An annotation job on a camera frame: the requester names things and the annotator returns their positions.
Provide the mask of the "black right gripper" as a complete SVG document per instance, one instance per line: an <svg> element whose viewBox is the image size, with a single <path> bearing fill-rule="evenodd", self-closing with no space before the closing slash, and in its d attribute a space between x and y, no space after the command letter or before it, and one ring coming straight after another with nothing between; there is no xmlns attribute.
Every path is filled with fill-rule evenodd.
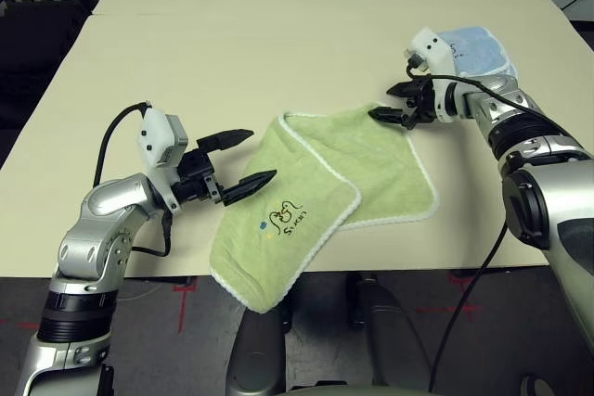
<svg viewBox="0 0 594 396"><path fill-rule="evenodd" d="M435 92L431 79L401 82L390 87L388 96L404 98L407 112L391 107L376 107L368 111L368 115L375 121L404 125L412 130L418 124L432 123L436 119Z"/></svg>

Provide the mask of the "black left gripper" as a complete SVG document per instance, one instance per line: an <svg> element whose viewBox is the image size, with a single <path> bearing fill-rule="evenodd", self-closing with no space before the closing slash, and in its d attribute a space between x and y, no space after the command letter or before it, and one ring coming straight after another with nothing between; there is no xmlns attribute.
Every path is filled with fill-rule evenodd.
<svg viewBox="0 0 594 396"><path fill-rule="evenodd" d="M183 204L194 199L210 199L230 206L267 185L276 176L276 170L253 173L240 179L236 185L222 190L215 180L214 167L207 154L235 147L253 135L251 130L234 129L198 139L198 148L185 153L177 166L179 181L171 186L176 200Z"/></svg>

